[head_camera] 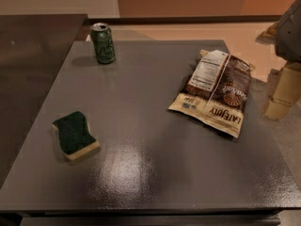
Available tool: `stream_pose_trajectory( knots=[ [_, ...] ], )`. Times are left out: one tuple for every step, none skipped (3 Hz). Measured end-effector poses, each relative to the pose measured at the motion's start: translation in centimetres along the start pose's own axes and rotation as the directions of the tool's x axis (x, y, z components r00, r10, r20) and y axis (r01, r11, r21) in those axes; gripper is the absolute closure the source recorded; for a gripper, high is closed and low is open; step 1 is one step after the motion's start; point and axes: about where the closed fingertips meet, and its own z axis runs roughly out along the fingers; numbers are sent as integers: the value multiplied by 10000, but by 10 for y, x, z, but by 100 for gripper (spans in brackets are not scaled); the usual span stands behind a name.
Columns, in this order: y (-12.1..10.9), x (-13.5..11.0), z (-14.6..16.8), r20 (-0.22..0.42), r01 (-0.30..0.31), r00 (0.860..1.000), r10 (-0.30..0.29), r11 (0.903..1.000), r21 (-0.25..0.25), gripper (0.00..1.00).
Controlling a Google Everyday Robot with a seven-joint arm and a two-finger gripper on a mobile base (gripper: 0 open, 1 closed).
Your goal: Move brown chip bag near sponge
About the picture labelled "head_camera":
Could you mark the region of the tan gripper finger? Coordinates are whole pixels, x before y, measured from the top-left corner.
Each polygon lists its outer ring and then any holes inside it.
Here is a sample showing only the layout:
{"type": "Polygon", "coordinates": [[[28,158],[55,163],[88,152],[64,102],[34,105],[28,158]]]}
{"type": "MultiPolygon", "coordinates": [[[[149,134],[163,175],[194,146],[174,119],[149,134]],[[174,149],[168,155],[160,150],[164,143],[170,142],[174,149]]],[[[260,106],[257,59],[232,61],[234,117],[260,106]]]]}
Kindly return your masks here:
{"type": "Polygon", "coordinates": [[[272,95],[277,88],[278,79],[280,77],[280,70],[272,69],[267,78],[267,93],[272,95]]]}
{"type": "Polygon", "coordinates": [[[279,121],[300,99],[301,63],[287,61],[280,69],[280,77],[274,93],[272,95],[267,93],[263,116],[269,120],[279,121]]]}

